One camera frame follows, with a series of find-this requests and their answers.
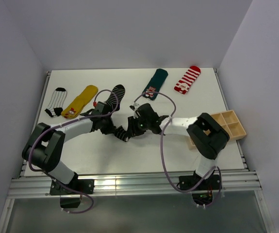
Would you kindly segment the black vertical-striped ankle sock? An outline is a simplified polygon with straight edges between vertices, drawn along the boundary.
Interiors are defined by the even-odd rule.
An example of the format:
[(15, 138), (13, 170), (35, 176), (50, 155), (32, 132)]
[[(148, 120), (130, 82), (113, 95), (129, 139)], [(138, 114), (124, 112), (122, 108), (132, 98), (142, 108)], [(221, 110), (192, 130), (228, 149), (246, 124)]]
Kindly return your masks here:
[(119, 126), (116, 128), (114, 136), (123, 142), (128, 142), (131, 137), (131, 133), (129, 130), (125, 130), (123, 126)]

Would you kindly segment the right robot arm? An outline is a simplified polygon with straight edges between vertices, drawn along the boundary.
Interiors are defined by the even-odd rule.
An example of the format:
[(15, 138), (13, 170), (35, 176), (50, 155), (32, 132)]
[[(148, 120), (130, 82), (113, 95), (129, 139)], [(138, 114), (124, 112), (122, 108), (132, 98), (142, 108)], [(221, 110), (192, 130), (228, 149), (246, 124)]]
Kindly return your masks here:
[(173, 115), (159, 116), (149, 103), (130, 106), (134, 116), (129, 120), (131, 136), (139, 136), (147, 130), (158, 134), (160, 138), (160, 153), (162, 167), (168, 180), (164, 159), (164, 136), (180, 135), (189, 136), (196, 149), (201, 154), (198, 166), (194, 171), (194, 184), (199, 189), (205, 189), (211, 183), (211, 176), (217, 169), (216, 160), (221, 150), (230, 140), (229, 134), (208, 113), (197, 117), (181, 118)]

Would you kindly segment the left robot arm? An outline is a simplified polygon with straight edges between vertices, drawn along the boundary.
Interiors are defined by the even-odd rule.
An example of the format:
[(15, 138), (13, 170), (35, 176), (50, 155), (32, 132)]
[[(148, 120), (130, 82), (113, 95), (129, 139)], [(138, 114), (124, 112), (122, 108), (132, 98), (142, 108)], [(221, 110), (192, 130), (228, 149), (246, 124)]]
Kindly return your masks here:
[(40, 168), (48, 176), (61, 182), (61, 188), (66, 193), (73, 194), (79, 191), (81, 184), (78, 181), (78, 174), (61, 161), (64, 143), (81, 134), (97, 130), (112, 133), (113, 110), (112, 106), (99, 101), (94, 109), (77, 119), (55, 126), (37, 124), (22, 151), (22, 158), (29, 165)]

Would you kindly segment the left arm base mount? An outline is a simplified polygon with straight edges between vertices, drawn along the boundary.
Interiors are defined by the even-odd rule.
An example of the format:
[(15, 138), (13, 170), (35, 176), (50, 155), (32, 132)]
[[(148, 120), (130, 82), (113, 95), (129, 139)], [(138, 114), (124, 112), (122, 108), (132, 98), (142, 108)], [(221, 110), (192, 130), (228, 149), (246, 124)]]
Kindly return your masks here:
[[(60, 197), (60, 207), (70, 213), (84, 213), (91, 210), (94, 206), (94, 200), (90, 196), (94, 192), (94, 179), (78, 179), (71, 181), (69, 184), (63, 184), (59, 181), (52, 180), (49, 191), (50, 196)], [(83, 197), (91, 200), (90, 206), (78, 211)]]

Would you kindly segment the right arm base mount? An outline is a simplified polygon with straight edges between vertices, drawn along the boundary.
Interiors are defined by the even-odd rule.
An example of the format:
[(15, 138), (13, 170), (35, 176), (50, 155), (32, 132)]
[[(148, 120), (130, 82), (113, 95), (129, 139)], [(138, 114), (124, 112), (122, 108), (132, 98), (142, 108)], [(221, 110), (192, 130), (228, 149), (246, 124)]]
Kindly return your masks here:
[[(188, 190), (194, 187), (201, 177), (197, 174), (179, 176), (179, 182), (176, 188), (179, 190)], [(210, 206), (217, 198), (221, 196), (222, 184), (219, 175), (212, 174), (207, 179), (204, 179), (193, 191), (192, 199), (197, 207), (206, 208)]]

